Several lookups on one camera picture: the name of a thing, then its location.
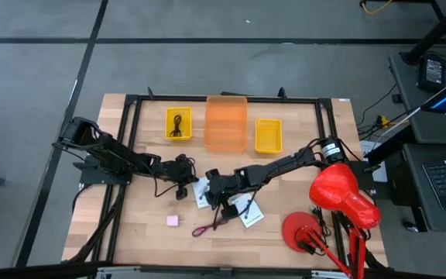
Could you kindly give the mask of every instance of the red lamp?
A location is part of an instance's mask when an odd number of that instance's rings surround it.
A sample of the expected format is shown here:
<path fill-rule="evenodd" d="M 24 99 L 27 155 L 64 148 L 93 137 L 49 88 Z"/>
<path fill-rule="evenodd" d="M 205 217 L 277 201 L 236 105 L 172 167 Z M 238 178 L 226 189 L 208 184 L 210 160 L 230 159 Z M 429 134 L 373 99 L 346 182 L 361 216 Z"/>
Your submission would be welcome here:
<path fill-rule="evenodd" d="M 320 172 L 310 186 L 309 198 L 321 208 L 343 212 L 361 229 L 372 229 L 381 221 L 378 208 L 359 194 L 357 179 L 346 164 Z"/>
<path fill-rule="evenodd" d="M 359 194 L 355 175 L 345 164 L 334 164 L 319 173 L 309 190 L 311 201 L 324 209 L 343 212 L 354 225 L 349 229 L 348 255 L 351 266 L 346 267 L 323 243 L 316 219 L 303 212 L 288 215 L 283 221 L 285 243 L 297 252 L 314 253 L 319 248 L 349 278 L 364 277 L 365 240 L 359 229 L 371 229 L 381 221 L 377 207 Z"/>

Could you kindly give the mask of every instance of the pink cube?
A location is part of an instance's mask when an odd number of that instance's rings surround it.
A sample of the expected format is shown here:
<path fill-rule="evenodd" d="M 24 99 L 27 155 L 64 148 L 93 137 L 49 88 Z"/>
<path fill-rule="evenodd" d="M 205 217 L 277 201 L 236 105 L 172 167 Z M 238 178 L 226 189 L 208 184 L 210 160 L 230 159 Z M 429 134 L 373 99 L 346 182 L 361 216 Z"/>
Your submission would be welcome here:
<path fill-rule="evenodd" d="M 169 215 L 166 217 L 167 226 L 178 226 L 178 215 Z"/>

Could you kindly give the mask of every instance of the wooden tabletop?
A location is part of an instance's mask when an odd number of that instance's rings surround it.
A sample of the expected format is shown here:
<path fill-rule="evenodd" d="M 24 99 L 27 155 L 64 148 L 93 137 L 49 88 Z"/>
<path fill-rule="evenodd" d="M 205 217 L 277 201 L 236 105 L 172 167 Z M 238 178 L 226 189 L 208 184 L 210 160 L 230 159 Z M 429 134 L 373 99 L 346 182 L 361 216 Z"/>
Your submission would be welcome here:
<path fill-rule="evenodd" d="M 122 117 L 125 95 L 106 94 L 99 113 L 98 124 L 105 132 L 116 135 Z M 361 156 L 361 147 L 348 99 L 332 99 L 338 136 Z M 166 108 L 190 106 L 192 108 L 192 138 L 186 142 L 170 142 L 164 137 Z M 267 164 L 304 147 L 318 137 L 313 105 L 249 103 L 248 147 L 244 153 L 215 153 L 204 148 L 205 102 L 142 102 L 139 127 L 134 151 L 160 155 L 163 160 L 174 160 L 185 153 L 196 160 L 197 176 L 212 168 L 221 174 L 231 174 L 238 167 L 250 164 Z M 129 138 L 133 106 L 125 133 L 124 144 Z M 323 111 L 325 129 L 328 117 Z M 283 153 L 262 155 L 255 152 L 254 123 L 256 118 L 280 119 L 283 130 Z M 115 259 L 117 264 L 155 264 L 170 266 L 217 267 L 272 267 L 272 268 L 335 268 L 328 257 L 298 253 L 284 243 L 281 236 L 283 219 L 293 212 L 310 213 L 312 203 L 308 198 L 309 187 L 317 176 L 316 167 L 303 167 L 273 179 L 256 195 L 256 202 L 264 219 L 246 229 L 240 219 L 209 230 L 194 238 L 192 230 L 210 224 L 214 212 L 209 208 L 197 209 L 192 187 L 188 196 L 175 199 L 175 191 L 154 198 L 153 179 L 135 176 L 127 188 L 121 224 L 118 231 Z M 159 190 L 171 183 L 158 182 Z M 63 259 L 70 259 L 85 244 L 98 225 L 105 185 L 94 185 L 77 200 L 70 231 L 63 251 Z M 166 217 L 179 215 L 179 227 L 167 227 Z M 331 231 L 331 214 L 324 211 L 324 218 Z M 382 264 L 387 264 L 385 248 L 379 227 L 371 230 L 372 238 L 367 247 Z M 343 235 L 345 249 L 348 237 Z M 105 233 L 101 259 L 105 258 L 109 230 Z M 336 254 L 334 235 L 327 238 L 331 251 Z"/>

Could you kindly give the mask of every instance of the yellow container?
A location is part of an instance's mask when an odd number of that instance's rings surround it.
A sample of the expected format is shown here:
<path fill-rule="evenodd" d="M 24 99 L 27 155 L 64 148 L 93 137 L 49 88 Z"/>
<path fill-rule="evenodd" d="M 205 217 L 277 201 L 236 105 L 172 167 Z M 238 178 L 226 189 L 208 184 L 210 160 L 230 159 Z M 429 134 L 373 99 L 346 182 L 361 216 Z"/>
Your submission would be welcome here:
<path fill-rule="evenodd" d="M 276 119 L 256 119 L 256 151 L 281 153 L 283 151 L 282 122 Z"/>
<path fill-rule="evenodd" d="M 178 128 L 181 136 L 173 136 L 175 130 L 175 116 L 182 117 Z M 192 108 L 168 108 L 166 110 L 166 124 L 164 135 L 167 140 L 189 140 L 192 137 Z"/>

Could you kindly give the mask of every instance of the orange translucent bin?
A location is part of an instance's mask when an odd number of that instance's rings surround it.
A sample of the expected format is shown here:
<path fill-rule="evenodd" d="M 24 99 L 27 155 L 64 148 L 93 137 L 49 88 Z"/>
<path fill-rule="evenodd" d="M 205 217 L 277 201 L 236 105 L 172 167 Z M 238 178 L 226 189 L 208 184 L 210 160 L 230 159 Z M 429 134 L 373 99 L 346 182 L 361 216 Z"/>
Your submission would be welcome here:
<path fill-rule="evenodd" d="M 208 96 L 204 145 L 209 150 L 242 152 L 247 147 L 247 98 Z"/>

